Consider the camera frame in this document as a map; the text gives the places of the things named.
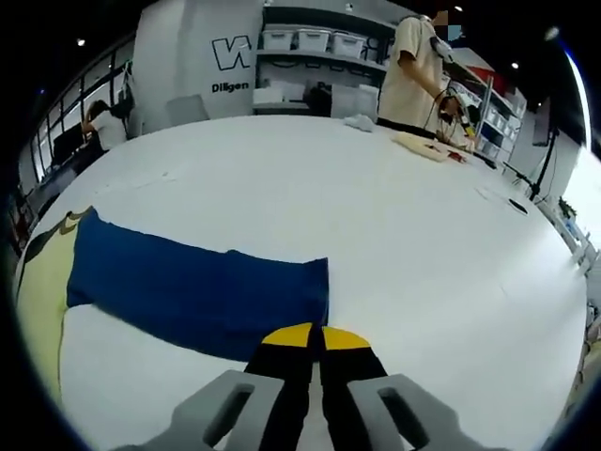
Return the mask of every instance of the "black cable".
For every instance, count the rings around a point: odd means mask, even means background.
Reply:
[[[437,100],[438,100],[438,99],[440,98],[440,96],[441,96],[442,94],[444,94],[445,92],[447,92],[447,89],[446,89],[446,88],[442,89],[442,90],[441,90],[441,92],[438,94],[438,96],[436,96],[436,97],[434,98],[434,100],[432,101],[432,108],[430,108],[430,114],[428,115],[428,119],[426,119],[426,120],[425,120],[425,124],[424,124],[424,126],[422,127],[424,130],[426,130],[426,127],[427,127],[427,125],[428,125],[428,122],[430,121],[430,117],[432,117],[432,112],[434,111],[434,107],[436,106],[436,102],[437,102]]]
[[[557,167],[557,149],[555,150],[555,155],[553,155],[553,175],[551,176],[551,182],[548,185],[548,193],[541,202],[545,202],[547,198],[551,195],[551,189],[553,188],[553,180],[555,179],[555,168]]]

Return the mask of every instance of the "white table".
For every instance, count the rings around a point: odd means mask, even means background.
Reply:
[[[237,117],[112,150],[36,233],[92,204],[106,221],[208,249],[328,257],[332,326],[367,338],[389,374],[450,405],[474,440],[530,451],[572,385],[586,287],[538,209],[515,194],[524,216],[501,198],[510,190],[478,161],[433,163],[382,129]],[[243,369],[92,306],[68,312],[61,365],[66,410],[102,450],[148,440],[180,401],[227,368]]]

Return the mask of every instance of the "blue cloth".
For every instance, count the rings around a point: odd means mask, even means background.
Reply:
[[[78,226],[68,307],[93,303],[174,345],[248,361],[271,332],[328,320],[328,260],[208,251],[103,222]]]

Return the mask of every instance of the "window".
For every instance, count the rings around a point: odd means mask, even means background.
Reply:
[[[123,78],[125,76],[125,72],[122,70],[114,79],[113,79],[113,102],[117,104],[119,102],[119,91],[123,87]]]
[[[62,133],[63,131],[60,128],[60,122],[56,125],[54,125],[54,127],[52,127],[50,129],[50,144],[53,147],[54,150],[54,140],[58,137],[58,135],[60,133]]]
[[[70,111],[65,114],[63,122],[65,123],[65,131],[71,127],[82,123],[82,112],[80,110],[80,102],[75,103]]]
[[[111,56],[109,55],[106,58],[102,59],[102,61],[100,63],[98,63],[96,66],[94,66],[92,69],[90,69],[88,72],[85,73],[85,75],[84,75],[84,90],[88,90],[95,83],[97,83],[100,78],[108,75],[110,71],[111,71]]]
[[[123,44],[122,47],[116,49],[115,53],[115,69],[120,68],[129,60],[133,59],[133,45],[135,41],[130,40],[129,42]]]
[[[41,165],[44,174],[48,171],[48,168],[52,164],[53,156],[50,151],[50,141],[48,140],[48,128],[46,127],[46,121],[44,125],[38,131],[39,138],[39,152],[41,156]]]
[[[80,81],[78,80],[73,85],[71,85],[71,87],[67,91],[67,94],[65,94],[65,97],[63,98],[63,107],[65,108],[66,112],[69,112],[71,110],[71,107],[73,106],[73,104],[75,102],[77,102],[79,100],[80,96],[81,96]]]
[[[601,248],[601,162],[582,148],[563,198],[576,210],[576,224],[591,232],[591,242]]]
[[[84,100],[84,111],[87,112],[87,109],[94,101],[106,101],[107,105],[110,105],[110,97],[111,97],[111,87],[107,82],[102,86],[99,86],[96,90],[90,93]]]
[[[39,157],[38,138],[35,137],[31,142],[31,152],[34,156],[34,166],[36,169],[36,179],[38,182],[44,177],[44,168],[41,165],[41,158]]]
[[[21,189],[23,194],[29,194],[31,190],[38,184],[36,177],[36,169],[31,155],[31,145],[25,146],[19,156],[19,180],[21,181]]]
[[[48,113],[48,118],[50,119],[50,125],[51,127],[55,124],[55,122],[60,119],[61,117],[61,111],[60,111],[60,102],[58,102],[54,108],[52,110],[50,110],[50,113]]]

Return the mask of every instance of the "gray gripper finger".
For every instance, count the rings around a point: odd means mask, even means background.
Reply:
[[[258,451],[283,386],[279,379],[225,371],[174,409],[165,432],[114,451],[213,451],[227,432],[224,451]]]
[[[405,376],[353,381],[348,389],[373,451],[405,451],[401,435],[423,451],[492,451],[462,432],[453,409]]]

